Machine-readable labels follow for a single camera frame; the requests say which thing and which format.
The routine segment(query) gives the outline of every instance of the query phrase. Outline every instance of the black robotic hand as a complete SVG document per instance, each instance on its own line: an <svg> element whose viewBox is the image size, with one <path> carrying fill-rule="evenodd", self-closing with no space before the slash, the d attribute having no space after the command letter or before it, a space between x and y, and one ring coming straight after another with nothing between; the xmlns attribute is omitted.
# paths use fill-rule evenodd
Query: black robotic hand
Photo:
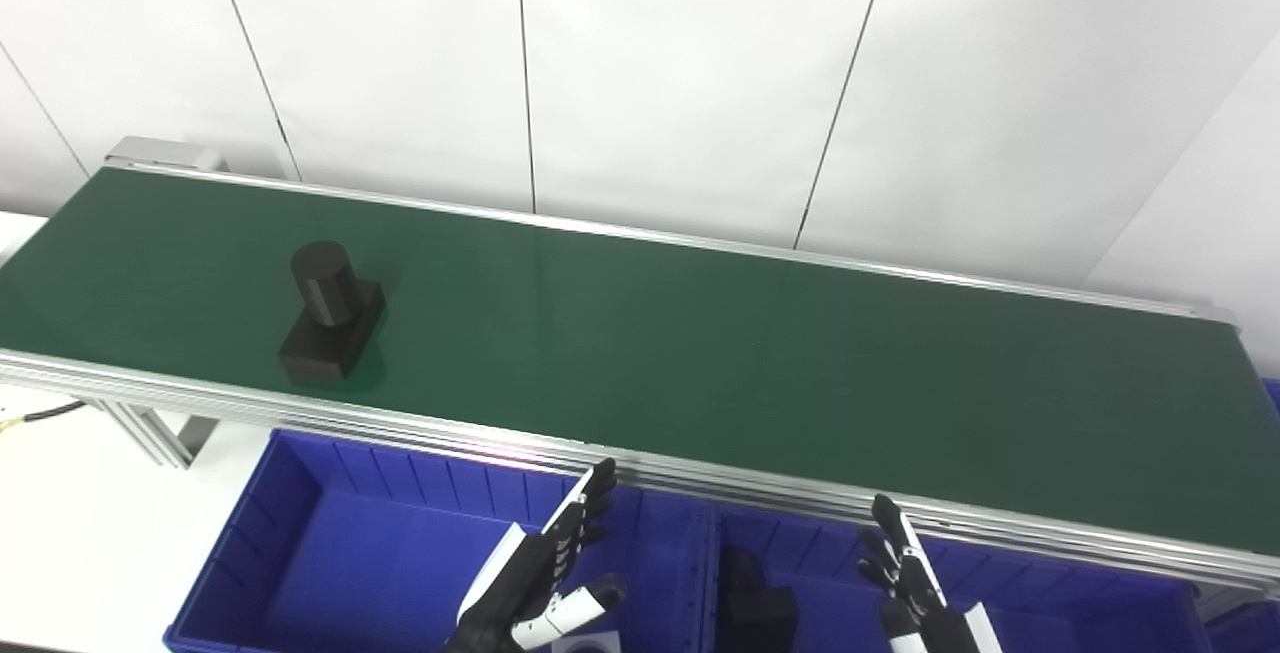
<svg viewBox="0 0 1280 653"><path fill-rule="evenodd" d="M462 599L445 653L531 650L622 601L623 585L613 575L558 593L582 548L604 538L604 528L593 522L613 504L616 467L605 458L582 474L539 534L518 524L507 529Z"/></svg>
<svg viewBox="0 0 1280 653"><path fill-rule="evenodd" d="M982 603L966 613L947 604L901 508L887 496L876 496L872 516L884 538L869 529L858 531L859 543L872 552L870 558L859 558L858 572L888 594L879 613L893 653L1002 653Z"/></svg>

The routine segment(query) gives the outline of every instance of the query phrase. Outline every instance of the white table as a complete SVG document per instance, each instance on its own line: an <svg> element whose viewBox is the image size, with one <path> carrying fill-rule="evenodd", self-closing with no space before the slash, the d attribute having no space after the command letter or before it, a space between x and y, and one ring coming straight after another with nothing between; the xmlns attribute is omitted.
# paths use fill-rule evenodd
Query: white table
<svg viewBox="0 0 1280 653"><path fill-rule="evenodd" d="M41 223L0 214L0 248ZM0 385L0 419L68 401ZM268 433L223 423L187 471L138 456L105 412L88 407L0 434L0 641L73 653L165 650L160 636Z"/></svg>

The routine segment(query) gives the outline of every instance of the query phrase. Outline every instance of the black block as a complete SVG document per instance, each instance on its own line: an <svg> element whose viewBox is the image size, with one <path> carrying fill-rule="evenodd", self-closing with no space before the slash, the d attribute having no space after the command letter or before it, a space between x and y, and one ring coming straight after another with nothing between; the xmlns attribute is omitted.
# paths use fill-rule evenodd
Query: black block
<svg viewBox="0 0 1280 653"><path fill-rule="evenodd" d="M291 266L305 307L280 346L280 364L291 375L347 378L385 307L381 286L356 278L333 239L298 248Z"/></svg>
<svg viewBox="0 0 1280 653"><path fill-rule="evenodd" d="M730 593L721 599L719 653L790 653L800 608L790 588Z"/></svg>
<svg viewBox="0 0 1280 653"><path fill-rule="evenodd" d="M765 588L759 558L721 552L717 653L790 653L800 608L790 588Z"/></svg>

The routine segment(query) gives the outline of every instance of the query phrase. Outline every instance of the white wall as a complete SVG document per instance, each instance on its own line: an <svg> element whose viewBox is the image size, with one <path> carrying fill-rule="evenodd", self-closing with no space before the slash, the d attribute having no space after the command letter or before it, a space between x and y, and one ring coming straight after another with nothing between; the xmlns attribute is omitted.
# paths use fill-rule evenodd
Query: white wall
<svg viewBox="0 0 1280 653"><path fill-rule="evenodd" d="M146 134L297 177L229 0L0 0L0 42L88 170Z"/></svg>
<svg viewBox="0 0 1280 653"><path fill-rule="evenodd" d="M23 214L47 214L86 181L84 169L18 76L0 38L0 198Z"/></svg>
<svg viewBox="0 0 1280 653"><path fill-rule="evenodd" d="M1085 286L1226 307L1262 374L1280 378L1280 35Z"/></svg>
<svg viewBox="0 0 1280 653"><path fill-rule="evenodd" d="M257 175L1211 297L1280 374L1277 29L1280 0L0 0L0 205L49 213L72 154L150 134Z"/></svg>

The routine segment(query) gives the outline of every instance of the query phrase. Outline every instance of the black cylindrical part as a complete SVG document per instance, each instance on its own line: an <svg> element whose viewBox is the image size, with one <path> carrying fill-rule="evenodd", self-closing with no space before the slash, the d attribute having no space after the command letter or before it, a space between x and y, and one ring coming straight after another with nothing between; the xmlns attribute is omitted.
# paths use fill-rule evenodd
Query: black cylindrical part
<svg viewBox="0 0 1280 653"><path fill-rule="evenodd" d="M360 315L364 302L342 245L333 239L307 243L293 254L289 265L307 311L320 325L343 325Z"/></svg>

